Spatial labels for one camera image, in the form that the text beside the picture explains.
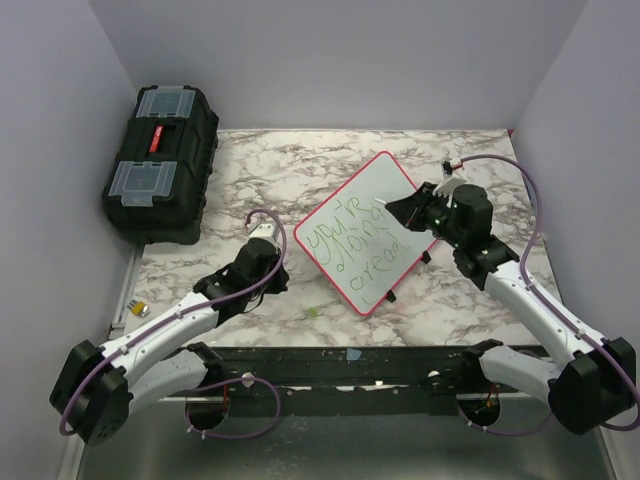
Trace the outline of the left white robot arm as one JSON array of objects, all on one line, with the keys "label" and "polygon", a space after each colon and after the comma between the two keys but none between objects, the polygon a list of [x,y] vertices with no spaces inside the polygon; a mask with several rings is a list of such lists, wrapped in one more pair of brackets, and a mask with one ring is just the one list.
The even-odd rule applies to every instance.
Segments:
[{"label": "left white robot arm", "polygon": [[59,432],[88,446],[112,437],[131,413],[182,391],[214,393],[222,380],[217,358],[192,339],[247,312],[252,302],[286,291],[287,245],[251,238],[236,258],[198,280],[173,307],[138,329],[69,352],[49,397]]}]

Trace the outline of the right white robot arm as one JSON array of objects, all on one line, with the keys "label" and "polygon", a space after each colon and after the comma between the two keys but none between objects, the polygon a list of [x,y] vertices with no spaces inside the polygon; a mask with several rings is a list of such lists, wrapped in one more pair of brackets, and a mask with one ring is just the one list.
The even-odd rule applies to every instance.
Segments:
[{"label": "right white robot arm", "polygon": [[405,229],[449,244],[460,273],[505,306],[549,356],[536,359],[497,340],[483,341],[463,355],[459,371],[467,389],[512,387],[546,404],[577,435],[637,404],[634,348],[622,338],[606,339],[544,292],[522,258],[493,234],[493,205],[483,188],[464,184],[441,194],[426,182],[384,207]]}]

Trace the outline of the pink-framed whiteboard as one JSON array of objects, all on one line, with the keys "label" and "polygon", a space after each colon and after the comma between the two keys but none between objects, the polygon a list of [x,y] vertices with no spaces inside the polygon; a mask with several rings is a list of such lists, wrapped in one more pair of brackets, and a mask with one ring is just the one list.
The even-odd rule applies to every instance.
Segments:
[{"label": "pink-framed whiteboard", "polygon": [[436,244],[428,232],[403,228],[374,200],[402,199],[416,189],[396,158],[382,151],[293,230],[302,250],[361,316],[391,300],[392,290]]}]

